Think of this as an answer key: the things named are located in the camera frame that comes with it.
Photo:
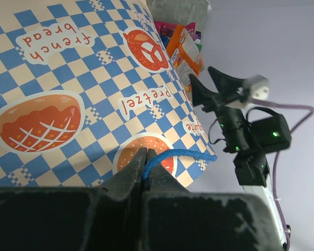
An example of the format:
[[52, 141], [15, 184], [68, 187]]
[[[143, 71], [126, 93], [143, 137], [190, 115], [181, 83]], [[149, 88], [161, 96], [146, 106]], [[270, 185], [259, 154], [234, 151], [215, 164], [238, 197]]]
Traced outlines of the pink snack bag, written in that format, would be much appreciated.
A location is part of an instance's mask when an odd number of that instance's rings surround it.
[[[177, 25], [176, 24], [171, 24], [168, 22], [163, 22], [163, 21], [154, 21], [155, 27], [159, 33], [159, 35], [165, 35], [168, 37], [171, 37], [174, 30], [176, 29]], [[185, 29], [191, 33], [195, 33], [195, 28], [196, 28], [196, 23], [191, 22], [184, 26]]]

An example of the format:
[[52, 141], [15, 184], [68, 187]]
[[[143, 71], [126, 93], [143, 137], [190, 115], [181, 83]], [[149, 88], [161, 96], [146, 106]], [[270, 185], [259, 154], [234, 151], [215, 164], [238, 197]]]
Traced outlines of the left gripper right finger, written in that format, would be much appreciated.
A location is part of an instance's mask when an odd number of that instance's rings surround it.
[[283, 250], [268, 204], [252, 193], [191, 193], [161, 162], [188, 150], [149, 150], [142, 179], [143, 250]]

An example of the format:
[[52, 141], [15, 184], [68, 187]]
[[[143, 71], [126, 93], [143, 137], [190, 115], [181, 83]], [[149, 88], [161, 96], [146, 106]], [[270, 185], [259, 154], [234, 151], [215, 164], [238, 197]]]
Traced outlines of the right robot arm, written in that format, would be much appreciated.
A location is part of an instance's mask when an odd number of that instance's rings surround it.
[[274, 194], [273, 172], [266, 155], [289, 148], [290, 131], [283, 115], [266, 107], [257, 107], [270, 115], [268, 118], [249, 121], [242, 110], [253, 100], [266, 101], [269, 95], [268, 79], [256, 75], [241, 79], [208, 68], [217, 91], [210, 91], [194, 75], [189, 75], [193, 106], [202, 106], [206, 113], [214, 112], [226, 143], [224, 152], [236, 154], [233, 161], [235, 174], [246, 193], [259, 196], [269, 207], [283, 250], [288, 249], [288, 228], [282, 222]]

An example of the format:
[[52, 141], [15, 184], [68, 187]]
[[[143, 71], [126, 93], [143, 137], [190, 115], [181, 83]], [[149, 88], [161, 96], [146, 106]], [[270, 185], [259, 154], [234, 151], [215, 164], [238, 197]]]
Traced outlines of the orange snack packet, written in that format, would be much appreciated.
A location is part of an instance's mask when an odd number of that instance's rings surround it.
[[204, 68], [200, 51], [182, 24], [176, 26], [166, 51], [184, 87], [190, 85], [190, 74], [197, 77]]

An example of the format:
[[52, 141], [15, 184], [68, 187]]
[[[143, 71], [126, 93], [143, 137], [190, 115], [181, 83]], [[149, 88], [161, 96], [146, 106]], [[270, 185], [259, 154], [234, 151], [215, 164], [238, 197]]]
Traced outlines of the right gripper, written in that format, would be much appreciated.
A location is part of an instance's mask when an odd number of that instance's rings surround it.
[[[240, 87], [243, 87], [245, 79], [236, 78], [220, 72], [209, 66], [208, 73], [214, 82], [217, 91], [224, 97], [235, 94]], [[217, 99], [217, 93], [206, 88], [194, 75], [189, 74], [192, 85], [192, 104], [194, 107], [203, 105], [206, 113], [214, 112], [222, 130], [226, 147], [226, 153], [249, 151], [253, 148], [253, 140], [249, 132], [249, 125], [240, 109], [224, 106], [221, 99]]]

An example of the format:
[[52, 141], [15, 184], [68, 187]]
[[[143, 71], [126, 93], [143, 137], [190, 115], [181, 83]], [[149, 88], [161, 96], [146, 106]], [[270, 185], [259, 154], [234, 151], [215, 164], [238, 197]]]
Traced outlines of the checkered paper bag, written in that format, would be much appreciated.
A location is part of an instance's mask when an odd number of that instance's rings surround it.
[[145, 1], [0, 1], [0, 186], [97, 186], [214, 153]]

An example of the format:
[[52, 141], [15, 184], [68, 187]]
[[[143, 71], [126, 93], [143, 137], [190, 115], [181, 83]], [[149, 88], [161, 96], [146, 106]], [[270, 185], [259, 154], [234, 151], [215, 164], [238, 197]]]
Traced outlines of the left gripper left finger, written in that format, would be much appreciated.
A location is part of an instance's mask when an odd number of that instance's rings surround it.
[[97, 187], [0, 187], [0, 250], [138, 250], [147, 155]]

